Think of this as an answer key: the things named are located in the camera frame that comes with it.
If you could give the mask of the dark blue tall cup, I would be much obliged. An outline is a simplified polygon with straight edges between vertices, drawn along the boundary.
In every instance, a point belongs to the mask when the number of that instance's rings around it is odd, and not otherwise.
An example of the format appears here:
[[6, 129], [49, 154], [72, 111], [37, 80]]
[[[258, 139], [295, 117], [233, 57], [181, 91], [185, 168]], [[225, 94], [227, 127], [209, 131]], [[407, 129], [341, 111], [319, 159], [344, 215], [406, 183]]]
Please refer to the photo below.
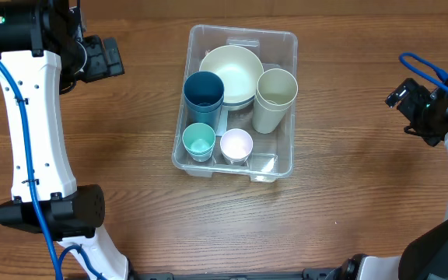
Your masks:
[[216, 130], [219, 126], [222, 106], [210, 103], [198, 105], [187, 103], [187, 114], [191, 123], [205, 123]]
[[186, 79], [183, 94], [191, 109], [208, 113], [222, 105], [224, 84], [213, 72], [195, 72]]

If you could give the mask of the small green cup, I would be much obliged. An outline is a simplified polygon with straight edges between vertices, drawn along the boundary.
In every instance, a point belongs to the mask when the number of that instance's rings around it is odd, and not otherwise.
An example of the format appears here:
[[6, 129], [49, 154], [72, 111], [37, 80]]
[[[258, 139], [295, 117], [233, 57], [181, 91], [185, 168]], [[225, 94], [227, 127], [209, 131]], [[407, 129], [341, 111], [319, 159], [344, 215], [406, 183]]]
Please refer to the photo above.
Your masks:
[[191, 154], [204, 154], [215, 146], [214, 129], [205, 123], [193, 123], [187, 126], [182, 136], [184, 148]]

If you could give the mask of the large cream bowl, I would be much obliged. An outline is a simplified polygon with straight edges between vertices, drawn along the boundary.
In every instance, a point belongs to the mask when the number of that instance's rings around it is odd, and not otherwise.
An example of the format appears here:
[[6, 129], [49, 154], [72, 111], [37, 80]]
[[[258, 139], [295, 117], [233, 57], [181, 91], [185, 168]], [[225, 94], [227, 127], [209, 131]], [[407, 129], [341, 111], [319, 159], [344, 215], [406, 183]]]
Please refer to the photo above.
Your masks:
[[226, 45], [210, 51], [201, 61], [199, 70], [215, 73], [224, 84], [223, 102], [235, 103], [255, 96], [264, 66], [249, 49]]

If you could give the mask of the dark blue bowl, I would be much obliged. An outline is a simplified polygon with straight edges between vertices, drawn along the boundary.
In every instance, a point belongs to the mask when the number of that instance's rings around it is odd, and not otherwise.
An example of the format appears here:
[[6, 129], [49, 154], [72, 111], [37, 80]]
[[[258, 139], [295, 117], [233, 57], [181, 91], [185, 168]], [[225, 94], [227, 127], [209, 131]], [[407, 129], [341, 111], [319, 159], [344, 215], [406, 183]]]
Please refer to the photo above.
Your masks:
[[240, 101], [240, 102], [235, 102], [235, 103], [227, 103], [227, 102], [223, 102], [222, 106], [227, 109], [227, 110], [241, 110], [247, 106], [249, 106], [252, 102], [254, 101], [254, 96], [252, 96], [251, 98], [244, 100], [244, 101]]

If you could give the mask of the cream tall cup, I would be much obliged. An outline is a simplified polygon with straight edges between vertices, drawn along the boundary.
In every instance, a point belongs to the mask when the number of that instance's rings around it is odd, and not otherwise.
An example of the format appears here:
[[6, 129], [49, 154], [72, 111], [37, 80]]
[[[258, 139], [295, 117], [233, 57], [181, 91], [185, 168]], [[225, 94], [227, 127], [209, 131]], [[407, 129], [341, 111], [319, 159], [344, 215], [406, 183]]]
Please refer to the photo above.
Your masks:
[[256, 97], [265, 108], [283, 111], [295, 101], [298, 90], [294, 75], [281, 68], [272, 68], [258, 79]]
[[266, 103], [258, 98], [254, 101], [252, 126], [261, 133], [268, 134], [273, 132], [291, 106], [277, 106], [275, 104]]

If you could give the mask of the small pink cup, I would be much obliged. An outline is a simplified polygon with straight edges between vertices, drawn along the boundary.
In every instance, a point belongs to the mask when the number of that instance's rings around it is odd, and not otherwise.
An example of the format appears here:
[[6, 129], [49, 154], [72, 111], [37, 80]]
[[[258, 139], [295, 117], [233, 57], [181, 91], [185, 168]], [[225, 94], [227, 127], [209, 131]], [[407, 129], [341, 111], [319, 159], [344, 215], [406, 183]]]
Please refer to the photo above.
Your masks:
[[254, 142], [250, 134], [243, 129], [228, 130], [220, 139], [222, 154], [233, 158], [243, 158], [252, 152]]

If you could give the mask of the small light blue cup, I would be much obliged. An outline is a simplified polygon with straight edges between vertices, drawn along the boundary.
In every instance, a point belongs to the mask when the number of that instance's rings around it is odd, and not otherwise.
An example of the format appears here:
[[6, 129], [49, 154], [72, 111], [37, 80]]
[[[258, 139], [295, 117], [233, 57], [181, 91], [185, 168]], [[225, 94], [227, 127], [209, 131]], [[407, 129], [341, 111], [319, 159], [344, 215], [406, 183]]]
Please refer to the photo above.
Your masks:
[[188, 149], [187, 152], [194, 161], [201, 163], [209, 160], [212, 157], [213, 148], [207, 150]]

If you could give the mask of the small grey cup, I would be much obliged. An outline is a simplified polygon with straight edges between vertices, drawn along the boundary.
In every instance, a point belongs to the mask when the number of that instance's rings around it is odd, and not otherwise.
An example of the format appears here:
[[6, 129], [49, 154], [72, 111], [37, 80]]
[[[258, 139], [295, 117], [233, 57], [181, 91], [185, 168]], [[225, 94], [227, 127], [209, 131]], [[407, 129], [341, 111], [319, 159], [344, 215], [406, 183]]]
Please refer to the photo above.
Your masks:
[[243, 158], [233, 158], [223, 154], [225, 161], [232, 166], [242, 166], [248, 159], [249, 156], [244, 156]]

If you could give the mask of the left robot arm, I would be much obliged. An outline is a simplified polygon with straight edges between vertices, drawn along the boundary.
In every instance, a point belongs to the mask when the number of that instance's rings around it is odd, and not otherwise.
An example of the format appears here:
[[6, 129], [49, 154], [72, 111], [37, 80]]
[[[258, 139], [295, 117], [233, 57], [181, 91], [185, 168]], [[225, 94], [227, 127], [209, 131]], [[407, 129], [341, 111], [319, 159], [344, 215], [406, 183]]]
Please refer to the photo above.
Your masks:
[[42, 235], [56, 278], [63, 276], [61, 246], [91, 279], [133, 279], [103, 224], [101, 187], [78, 185], [65, 148], [61, 95], [77, 82], [124, 73], [117, 41], [85, 29], [80, 7], [67, 1], [0, 2], [0, 85], [13, 161], [0, 223]]

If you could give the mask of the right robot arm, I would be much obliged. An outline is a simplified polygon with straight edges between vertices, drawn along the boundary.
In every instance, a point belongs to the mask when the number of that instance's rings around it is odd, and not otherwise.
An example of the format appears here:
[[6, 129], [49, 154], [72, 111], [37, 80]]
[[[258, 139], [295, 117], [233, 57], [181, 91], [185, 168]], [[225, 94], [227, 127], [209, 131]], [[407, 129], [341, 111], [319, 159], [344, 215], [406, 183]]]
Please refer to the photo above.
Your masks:
[[[399, 57], [403, 66], [436, 85], [436, 88], [429, 91], [414, 79], [405, 79], [385, 102], [408, 119], [405, 133], [422, 138], [432, 147], [444, 143], [448, 156], [448, 73], [428, 63], [435, 75], [427, 75], [409, 64], [408, 58], [414, 58], [422, 64], [426, 63], [425, 59], [409, 52]], [[443, 222], [411, 242], [402, 255], [355, 255], [330, 277], [355, 280], [448, 279], [448, 200]]]

